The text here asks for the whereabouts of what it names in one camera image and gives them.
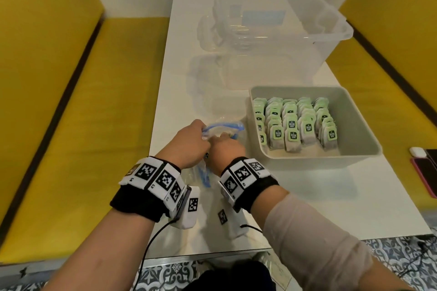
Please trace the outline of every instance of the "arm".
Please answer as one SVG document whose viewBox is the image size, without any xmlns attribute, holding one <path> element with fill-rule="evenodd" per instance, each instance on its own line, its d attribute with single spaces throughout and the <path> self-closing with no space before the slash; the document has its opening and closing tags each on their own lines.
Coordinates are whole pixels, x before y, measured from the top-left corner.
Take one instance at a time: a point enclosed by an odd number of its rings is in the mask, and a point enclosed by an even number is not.
<svg viewBox="0 0 437 291">
<path fill-rule="evenodd" d="M 204 126 L 202 121 L 194 120 L 155 157 L 180 169 L 193 167 L 210 147 L 202 140 Z M 112 209 L 52 277 L 44 291 L 128 290 L 154 225 L 147 217 Z"/>
<path fill-rule="evenodd" d="M 211 144 L 207 163 L 218 176 L 235 158 L 246 155 L 244 147 L 226 135 L 212 139 Z M 247 195 L 239 198 L 236 203 L 244 201 L 240 206 L 253 215 L 282 263 L 304 290 L 412 290 L 373 258 L 363 242 L 277 182 L 258 193 L 254 198 Z"/>
</svg>

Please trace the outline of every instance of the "plastic bag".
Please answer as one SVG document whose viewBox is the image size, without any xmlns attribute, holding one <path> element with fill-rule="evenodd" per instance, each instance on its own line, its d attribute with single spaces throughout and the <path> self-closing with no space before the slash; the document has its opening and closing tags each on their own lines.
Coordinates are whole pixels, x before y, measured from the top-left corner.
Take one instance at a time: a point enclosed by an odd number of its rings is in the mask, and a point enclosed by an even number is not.
<svg viewBox="0 0 437 291">
<path fill-rule="evenodd" d="M 232 139 L 238 138 L 238 133 L 245 130 L 244 125 L 241 121 L 235 122 L 216 122 L 206 126 L 202 131 L 202 139 L 210 139 L 212 136 L 220 136 L 222 133 L 227 133 Z M 210 170 L 206 167 L 205 161 L 201 161 L 195 169 L 199 174 L 202 184 L 206 188 L 210 188 L 211 184 L 209 182 Z"/>
</svg>

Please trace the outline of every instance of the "white table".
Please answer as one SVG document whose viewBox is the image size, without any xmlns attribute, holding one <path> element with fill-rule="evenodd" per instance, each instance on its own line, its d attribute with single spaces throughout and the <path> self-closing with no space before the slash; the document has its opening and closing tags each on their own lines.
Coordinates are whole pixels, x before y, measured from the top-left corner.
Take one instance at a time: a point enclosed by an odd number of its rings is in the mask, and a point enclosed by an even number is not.
<svg viewBox="0 0 437 291">
<path fill-rule="evenodd" d="M 223 115 L 240 119 L 246 114 L 248 91 L 223 89 L 210 67 L 210 53 L 202 50 L 197 41 L 199 19 L 212 5 L 213 0 L 173 0 L 150 146 L 152 155 L 195 118 L 209 123 Z M 339 85 L 326 63 L 314 78 L 314 85 Z M 283 187 L 360 239 L 429 233 L 384 156 L 343 170 L 273 172 Z M 196 226 L 184 231 L 168 227 L 150 247 L 148 258 L 218 256 L 268 248 L 266 239 L 253 230 L 232 241 L 226 238 L 217 217 L 220 198 L 213 190 L 202 188 Z M 252 217 L 246 216 L 255 226 Z M 161 221 L 155 231 L 165 222 Z"/>
</svg>

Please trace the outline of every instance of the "pink phone case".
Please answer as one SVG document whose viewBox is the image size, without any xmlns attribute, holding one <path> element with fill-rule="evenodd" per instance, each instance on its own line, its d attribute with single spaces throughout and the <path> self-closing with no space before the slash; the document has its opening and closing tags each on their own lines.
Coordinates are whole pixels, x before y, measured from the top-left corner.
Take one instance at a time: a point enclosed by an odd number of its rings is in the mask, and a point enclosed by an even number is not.
<svg viewBox="0 0 437 291">
<path fill-rule="evenodd" d="M 425 185 L 425 187 L 428 190 L 428 193 L 431 197 L 437 199 L 437 196 L 434 194 L 434 192 L 431 190 L 431 187 L 429 186 L 427 180 L 423 177 L 422 172 L 420 171 L 420 168 L 418 167 L 418 165 L 416 164 L 416 159 L 427 159 L 427 158 L 411 158 L 410 161 L 412 163 L 412 165 L 414 166 L 414 168 L 416 169 L 417 173 L 419 174 L 420 179 L 423 182 L 423 185 Z"/>
</svg>

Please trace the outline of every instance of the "clear plastic container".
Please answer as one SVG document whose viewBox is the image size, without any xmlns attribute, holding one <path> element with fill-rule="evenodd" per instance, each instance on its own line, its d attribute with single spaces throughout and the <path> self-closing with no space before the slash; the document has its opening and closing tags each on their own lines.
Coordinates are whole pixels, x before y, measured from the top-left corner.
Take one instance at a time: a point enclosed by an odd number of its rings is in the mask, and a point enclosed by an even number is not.
<svg viewBox="0 0 437 291">
<path fill-rule="evenodd" d="M 313 76 L 353 29 L 324 0 L 214 0 L 198 25 L 198 40 L 215 52 L 228 89 L 287 83 Z"/>
</svg>

